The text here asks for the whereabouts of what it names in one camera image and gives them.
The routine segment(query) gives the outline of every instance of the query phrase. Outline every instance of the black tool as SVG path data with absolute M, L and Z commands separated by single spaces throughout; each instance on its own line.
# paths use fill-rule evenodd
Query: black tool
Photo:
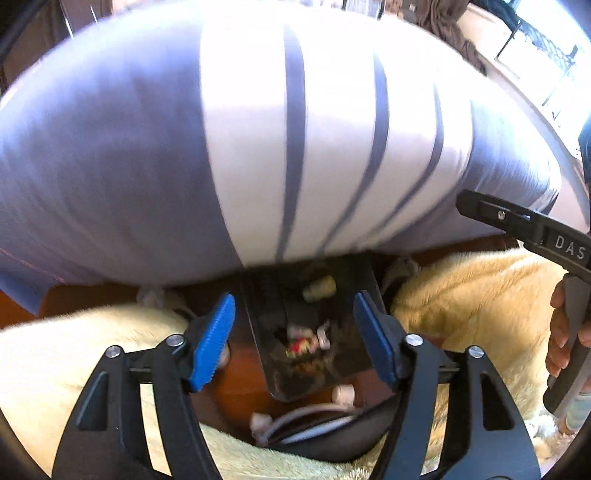
M 563 418 L 591 375 L 591 349 L 583 346 L 577 336 L 591 294 L 591 237 L 542 213 L 468 190 L 458 195 L 456 206 L 462 215 L 505 231 L 521 240 L 527 250 L 569 271 L 564 276 L 564 306 L 570 324 L 570 362 L 557 378 L 548 379 L 544 394 L 548 411 Z

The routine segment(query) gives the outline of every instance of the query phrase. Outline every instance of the clamp handle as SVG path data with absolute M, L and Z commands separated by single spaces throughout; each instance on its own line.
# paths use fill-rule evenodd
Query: clamp handle
M 568 346 L 571 348 L 569 365 L 558 377 L 548 378 L 544 406 L 555 417 L 563 418 L 591 375 L 591 349 L 579 341 L 579 330 L 585 321 L 591 300 L 591 286 L 573 274 L 564 276 L 564 309 L 569 319 Z

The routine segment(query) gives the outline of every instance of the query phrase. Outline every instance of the dark cloth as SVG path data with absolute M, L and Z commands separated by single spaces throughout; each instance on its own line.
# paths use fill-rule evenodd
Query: dark cloth
M 585 183 L 591 184 L 591 113 L 579 135 L 579 147 L 583 157 Z
M 474 68 L 486 73 L 476 46 L 464 37 L 457 21 L 466 11 L 468 0 L 420 0 L 417 25 L 441 38 L 455 48 Z

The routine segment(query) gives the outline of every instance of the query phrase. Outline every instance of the white cable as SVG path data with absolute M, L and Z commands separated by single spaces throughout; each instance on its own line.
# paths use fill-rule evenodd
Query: white cable
M 313 413 L 318 413 L 322 411 L 354 412 L 356 411 L 356 408 L 347 405 L 338 405 L 335 403 L 318 403 L 316 405 L 308 405 L 307 407 L 298 408 L 283 415 L 282 417 L 279 417 L 278 419 L 276 419 L 276 421 L 273 422 L 273 424 L 269 427 L 268 430 L 260 434 L 253 434 L 253 436 L 255 437 L 257 445 L 264 445 L 269 441 L 271 435 L 273 435 L 284 425 L 287 425 L 288 423 L 305 417 L 307 415 L 311 415 Z
M 324 435 L 325 433 L 332 432 L 348 423 L 351 423 L 354 419 L 356 419 L 356 415 L 350 415 L 348 417 L 343 417 L 342 419 L 336 419 L 327 421 L 321 425 L 317 425 L 316 427 L 312 427 L 310 429 L 303 430 L 302 432 L 294 433 L 291 437 L 287 437 L 285 440 L 282 440 L 281 443 L 284 445 L 287 443 L 294 443 L 300 442 L 302 440 L 311 439 L 317 437 L 318 435 Z

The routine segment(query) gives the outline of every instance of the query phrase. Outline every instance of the fleece blanket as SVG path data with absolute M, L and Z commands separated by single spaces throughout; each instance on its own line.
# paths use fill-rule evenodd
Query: fleece blanket
M 392 311 L 409 331 L 445 337 L 446 349 L 483 347 L 536 437 L 548 430 L 535 420 L 547 375 L 550 295 L 563 274 L 552 262 L 520 249 L 453 256 L 407 282 Z M 106 347 L 116 343 L 126 351 L 150 348 L 185 327 L 186 321 L 172 310 L 123 305 L 2 330 L 0 408 L 31 456 L 50 473 L 71 409 Z M 25 343 L 27 355 L 22 354 Z M 154 398 L 150 387 L 144 387 L 142 408 L 152 462 L 169 473 Z M 443 390 L 425 469 L 436 464 L 443 440 Z M 366 479 L 381 448 L 378 444 L 356 462 L 335 465 L 258 449 L 207 426 L 202 429 L 226 480 Z M 556 451 L 539 438 L 535 443 L 541 463 Z

